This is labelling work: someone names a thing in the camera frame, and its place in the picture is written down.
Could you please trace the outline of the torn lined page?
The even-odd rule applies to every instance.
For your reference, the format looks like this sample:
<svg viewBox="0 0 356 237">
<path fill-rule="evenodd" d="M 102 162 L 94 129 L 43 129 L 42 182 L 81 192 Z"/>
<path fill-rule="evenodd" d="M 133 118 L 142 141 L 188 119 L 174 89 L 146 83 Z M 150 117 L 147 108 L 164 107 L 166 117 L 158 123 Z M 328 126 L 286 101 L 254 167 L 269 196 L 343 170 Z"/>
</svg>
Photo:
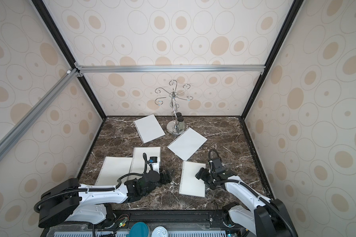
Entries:
<svg viewBox="0 0 356 237">
<path fill-rule="evenodd" d="M 165 132 L 157 121 L 155 115 L 149 115 L 138 119 L 134 121 L 134 125 L 143 144 L 165 135 Z"/>
<path fill-rule="evenodd" d="M 188 128 L 167 148 L 183 161 L 187 161 L 206 141 L 207 138 L 192 128 Z"/>
</svg>

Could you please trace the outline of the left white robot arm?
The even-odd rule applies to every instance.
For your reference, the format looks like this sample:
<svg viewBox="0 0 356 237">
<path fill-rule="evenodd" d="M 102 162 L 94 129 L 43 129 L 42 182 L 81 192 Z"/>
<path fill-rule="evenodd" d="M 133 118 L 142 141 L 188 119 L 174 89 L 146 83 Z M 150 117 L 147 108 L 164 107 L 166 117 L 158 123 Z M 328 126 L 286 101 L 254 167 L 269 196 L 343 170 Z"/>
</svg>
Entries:
<svg viewBox="0 0 356 237">
<path fill-rule="evenodd" d="M 77 178 L 68 179 L 43 193 L 35 204 L 38 226 L 49 228 L 67 221 L 109 227 L 115 218 L 111 204 L 139 201 L 172 180 L 173 173 L 169 170 L 151 170 L 141 174 L 139 179 L 114 186 L 91 186 L 80 184 Z"/>
</svg>

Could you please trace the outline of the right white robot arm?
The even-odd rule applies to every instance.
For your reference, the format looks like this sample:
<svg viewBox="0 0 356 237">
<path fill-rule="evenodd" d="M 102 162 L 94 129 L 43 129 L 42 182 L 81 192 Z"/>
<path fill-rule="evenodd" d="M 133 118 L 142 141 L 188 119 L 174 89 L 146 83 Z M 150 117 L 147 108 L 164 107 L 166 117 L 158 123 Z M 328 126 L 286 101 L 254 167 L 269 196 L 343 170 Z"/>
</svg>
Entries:
<svg viewBox="0 0 356 237">
<path fill-rule="evenodd" d="M 288 214 L 286 206 L 278 199 L 269 199 L 226 169 L 215 172 L 214 169 L 201 168 L 195 175 L 211 189 L 223 188 L 237 197 L 246 207 L 229 205 L 226 217 L 231 225 L 238 224 L 257 237 L 297 237 L 298 233 Z"/>
</svg>

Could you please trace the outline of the spiral notebook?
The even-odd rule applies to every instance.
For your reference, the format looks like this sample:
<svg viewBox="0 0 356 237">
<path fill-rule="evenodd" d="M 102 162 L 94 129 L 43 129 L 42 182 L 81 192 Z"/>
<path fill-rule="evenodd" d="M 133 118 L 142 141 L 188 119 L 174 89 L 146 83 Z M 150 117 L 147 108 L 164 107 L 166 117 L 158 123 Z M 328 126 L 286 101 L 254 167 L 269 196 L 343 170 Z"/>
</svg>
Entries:
<svg viewBox="0 0 356 237">
<path fill-rule="evenodd" d="M 114 186 L 118 184 L 118 178 L 128 174 L 133 158 L 106 157 L 99 176 L 95 183 L 96 186 Z"/>
<path fill-rule="evenodd" d="M 206 165 L 201 163 L 183 162 L 179 194 L 205 197 L 205 183 L 195 177 L 200 169 L 205 167 Z"/>
<path fill-rule="evenodd" d="M 138 147 L 133 150 L 133 159 L 131 163 L 130 173 L 143 173 L 144 170 L 144 159 L 143 153 L 147 154 L 147 160 L 150 157 L 156 156 L 160 158 L 161 161 L 161 147 Z"/>
</svg>

